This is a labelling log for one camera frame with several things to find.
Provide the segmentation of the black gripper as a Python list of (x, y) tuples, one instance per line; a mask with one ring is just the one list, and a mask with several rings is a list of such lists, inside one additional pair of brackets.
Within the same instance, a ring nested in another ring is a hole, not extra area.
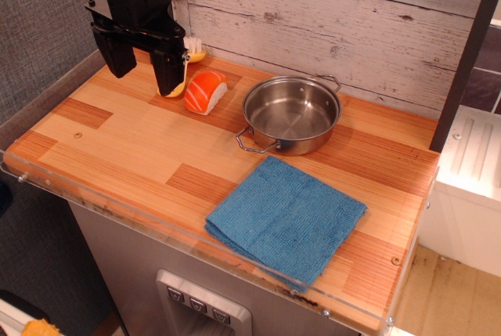
[[(186, 77), (184, 37), (186, 31), (169, 15), (168, 9), (138, 27), (112, 19), (106, 0), (88, 0), (85, 8), (92, 15), (91, 25), (97, 47), (111, 73), (122, 78), (136, 66), (133, 47), (154, 52), (151, 55), (158, 92), (179, 96)], [(158, 51), (165, 45), (165, 52)]]

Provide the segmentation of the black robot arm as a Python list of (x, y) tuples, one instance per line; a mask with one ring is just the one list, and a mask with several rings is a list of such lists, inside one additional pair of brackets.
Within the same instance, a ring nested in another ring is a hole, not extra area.
[(89, 0), (92, 33), (110, 72), (124, 77), (136, 66), (135, 49), (149, 53), (158, 92), (176, 97), (186, 78), (186, 31), (171, 0)]

